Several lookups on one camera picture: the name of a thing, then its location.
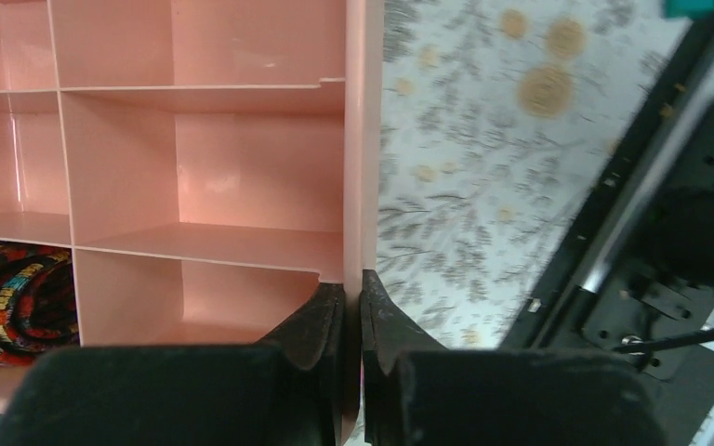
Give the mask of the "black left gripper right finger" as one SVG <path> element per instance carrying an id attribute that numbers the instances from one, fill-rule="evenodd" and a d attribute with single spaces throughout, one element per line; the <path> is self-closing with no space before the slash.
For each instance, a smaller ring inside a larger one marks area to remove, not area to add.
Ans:
<path id="1" fill-rule="evenodd" d="M 364 437 L 372 445 L 664 445 L 630 366 L 583 349 L 446 348 L 363 273 Z"/>

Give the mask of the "pink divided organizer tray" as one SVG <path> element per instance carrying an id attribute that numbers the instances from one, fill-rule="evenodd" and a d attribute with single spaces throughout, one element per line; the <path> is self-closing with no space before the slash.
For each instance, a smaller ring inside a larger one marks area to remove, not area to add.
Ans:
<path id="1" fill-rule="evenodd" d="M 375 264 L 381 1 L 0 1 L 0 241 L 67 248 L 80 343 L 257 342 Z"/>

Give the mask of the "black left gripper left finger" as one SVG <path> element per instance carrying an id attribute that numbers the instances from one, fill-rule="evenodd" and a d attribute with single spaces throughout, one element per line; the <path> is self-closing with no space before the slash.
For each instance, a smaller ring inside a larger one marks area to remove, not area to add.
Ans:
<path id="1" fill-rule="evenodd" d="M 321 284 L 250 344 L 63 348 L 0 418 L 0 445 L 336 445 L 345 293 Z"/>

